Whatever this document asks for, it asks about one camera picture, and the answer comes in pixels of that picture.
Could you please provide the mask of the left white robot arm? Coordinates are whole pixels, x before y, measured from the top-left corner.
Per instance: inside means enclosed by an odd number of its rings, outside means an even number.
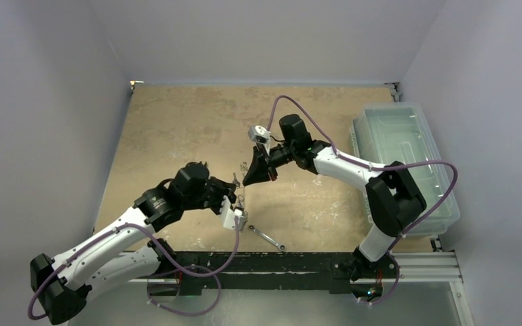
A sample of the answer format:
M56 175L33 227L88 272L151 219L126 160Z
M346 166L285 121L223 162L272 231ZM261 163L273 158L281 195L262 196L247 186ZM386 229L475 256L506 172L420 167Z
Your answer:
M63 253L44 253L30 262L33 296L27 316L63 324L95 297L139 277L185 274L213 278L231 263L234 252L215 270L181 265L166 241L155 234L178 222L186 211L211 210L224 228L239 232L243 210L235 203L237 186L210 176L207 164L190 162L173 178L145 191L113 223Z

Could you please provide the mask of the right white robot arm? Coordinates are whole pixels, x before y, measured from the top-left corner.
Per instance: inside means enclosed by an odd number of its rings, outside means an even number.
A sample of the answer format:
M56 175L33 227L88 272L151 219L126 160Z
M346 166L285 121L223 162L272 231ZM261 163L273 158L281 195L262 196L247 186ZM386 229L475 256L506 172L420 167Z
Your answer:
M354 267L362 276L372 275L398 236L427 208L411 173L400 162L386 166L362 160L337 150L331 142L314 139L297 114L282 117L279 127L283 140L276 145L265 127L249 129L255 146L243 185L275 181L277 169L294 162L302 170L342 181L366 194L373 225L355 250Z

